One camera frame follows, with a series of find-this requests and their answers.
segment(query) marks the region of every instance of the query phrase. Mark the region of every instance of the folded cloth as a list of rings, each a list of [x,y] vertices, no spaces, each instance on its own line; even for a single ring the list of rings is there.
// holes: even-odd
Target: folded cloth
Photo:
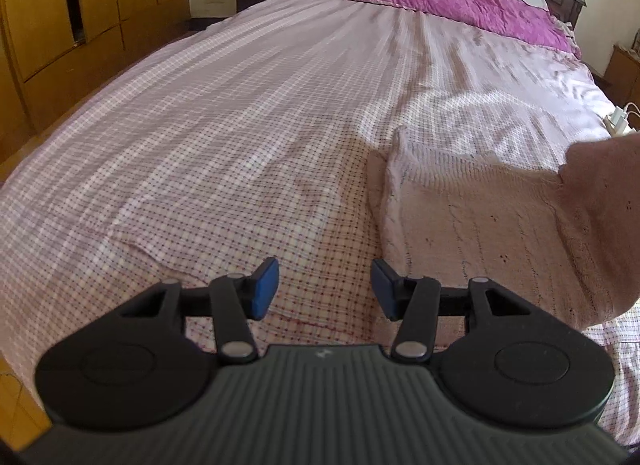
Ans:
[[[640,165],[640,135],[575,144],[559,173],[408,137],[396,130],[386,166],[369,159],[369,202],[398,273],[458,287],[485,275],[578,330],[638,300],[640,188],[628,175]],[[436,345],[462,334],[446,318]]]

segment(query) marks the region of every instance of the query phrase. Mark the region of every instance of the bed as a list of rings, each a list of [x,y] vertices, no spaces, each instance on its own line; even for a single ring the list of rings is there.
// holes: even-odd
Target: bed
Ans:
[[[548,0],[575,25],[584,0]],[[452,152],[555,170],[612,104],[570,52],[359,0],[268,0],[166,46],[91,98],[0,190],[0,325],[32,389],[57,340],[165,277],[202,286],[274,255],[252,326],[274,342],[387,345],[366,161],[409,125]],[[601,420],[638,426],[636,309],[587,331],[618,377]],[[211,326],[188,334],[212,349]]]

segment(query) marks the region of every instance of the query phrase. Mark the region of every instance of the wooden wardrobe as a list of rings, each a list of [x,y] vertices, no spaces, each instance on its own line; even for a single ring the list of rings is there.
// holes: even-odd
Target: wooden wardrobe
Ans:
[[[0,0],[0,162],[189,18],[189,0]]]

